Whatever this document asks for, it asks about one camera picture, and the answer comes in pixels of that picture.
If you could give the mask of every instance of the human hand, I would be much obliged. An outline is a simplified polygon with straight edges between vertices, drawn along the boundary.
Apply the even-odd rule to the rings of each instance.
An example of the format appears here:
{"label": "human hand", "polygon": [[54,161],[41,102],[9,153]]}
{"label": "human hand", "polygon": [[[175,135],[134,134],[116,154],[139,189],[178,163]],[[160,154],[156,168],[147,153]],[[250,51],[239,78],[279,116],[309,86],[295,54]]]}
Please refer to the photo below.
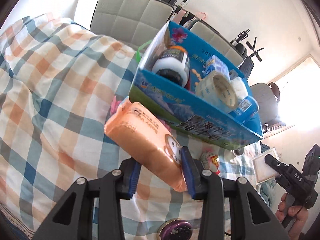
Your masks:
{"label": "human hand", "polygon": [[[278,205],[278,210],[276,212],[276,217],[278,218],[278,220],[280,222],[282,222],[282,220],[284,220],[285,215],[283,213],[283,210],[285,209],[285,199],[287,197],[288,193],[284,193],[283,196],[281,197],[281,202]],[[294,217],[297,212],[300,210],[301,206],[292,206],[288,209],[288,215],[291,217]],[[288,235],[290,237],[291,240],[298,240],[299,239],[299,235],[301,233],[301,230],[304,226],[304,224],[306,223],[308,219],[308,210],[303,207],[301,209],[301,211],[299,212],[299,214],[297,215],[297,220],[295,221],[295,223],[293,224],[292,228],[289,230]]]}

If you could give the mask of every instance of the blue and white package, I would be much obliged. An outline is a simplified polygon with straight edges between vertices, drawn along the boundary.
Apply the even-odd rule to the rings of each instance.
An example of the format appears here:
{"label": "blue and white package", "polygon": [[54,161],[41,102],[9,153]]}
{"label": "blue and white package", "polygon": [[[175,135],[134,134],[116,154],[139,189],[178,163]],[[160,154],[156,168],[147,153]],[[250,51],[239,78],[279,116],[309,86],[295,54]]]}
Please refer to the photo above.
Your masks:
{"label": "blue and white package", "polygon": [[228,79],[228,81],[230,81],[230,75],[227,65],[223,63],[223,61],[216,55],[212,55],[205,63],[205,70],[203,71],[203,75],[207,76],[213,70],[220,72]]}
{"label": "blue and white package", "polygon": [[258,102],[252,97],[247,96],[243,99],[236,110],[229,114],[238,122],[245,123],[259,111]]}

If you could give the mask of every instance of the blue can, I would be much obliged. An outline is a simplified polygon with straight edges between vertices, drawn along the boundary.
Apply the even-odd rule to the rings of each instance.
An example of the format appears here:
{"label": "blue can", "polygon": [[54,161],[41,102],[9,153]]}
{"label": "blue can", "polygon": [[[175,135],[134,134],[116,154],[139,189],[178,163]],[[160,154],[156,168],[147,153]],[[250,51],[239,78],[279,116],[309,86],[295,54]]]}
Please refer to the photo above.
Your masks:
{"label": "blue can", "polygon": [[238,108],[229,114],[238,122],[245,123],[249,121],[258,111],[258,102],[252,96],[247,96],[239,103]]}

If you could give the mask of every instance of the checkered bedsheet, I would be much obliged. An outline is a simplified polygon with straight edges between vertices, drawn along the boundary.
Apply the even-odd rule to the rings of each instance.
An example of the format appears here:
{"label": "checkered bedsheet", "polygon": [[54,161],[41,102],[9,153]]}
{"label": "checkered bedsheet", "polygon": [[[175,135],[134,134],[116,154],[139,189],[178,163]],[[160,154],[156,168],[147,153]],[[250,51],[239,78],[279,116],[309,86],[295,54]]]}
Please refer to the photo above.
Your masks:
{"label": "checkered bedsheet", "polygon": [[[31,238],[78,177],[100,178],[129,158],[103,126],[113,97],[128,95],[137,63],[132,48],[51,14],[17,21],[0,37],[0,51],[0,210]],[[217,152],[223,177],[245,176],[254,184],[250,160],[259,143],[234,157],[173,135],[195,158]],[[98,206],[96,201],[93,238]],[[126,239],[155,239],[161,224],[177,217],[189,220],[195,232],[200,225],[202,202],[173,191],[144,167],[137,193],[121,206]]]}

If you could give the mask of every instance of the padded headboard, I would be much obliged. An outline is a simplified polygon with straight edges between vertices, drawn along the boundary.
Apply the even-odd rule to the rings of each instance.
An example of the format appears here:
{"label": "padded headboard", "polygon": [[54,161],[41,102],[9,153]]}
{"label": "padded headboard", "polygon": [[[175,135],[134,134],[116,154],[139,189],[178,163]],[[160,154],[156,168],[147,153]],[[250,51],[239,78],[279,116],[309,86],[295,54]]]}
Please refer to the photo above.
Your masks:
{"label": "padded headboard", "polygon": [[171,5],[159,0],[98,0],[90,31],[137,49],[156,36],[172,12]]}
{"label": "padded headboard", "polygon": [[230,60],[236,67],[243,63],[243,58],[230,42],[223,38],[214,28],[203,21],[196,21],[190,31],[213,46]]}

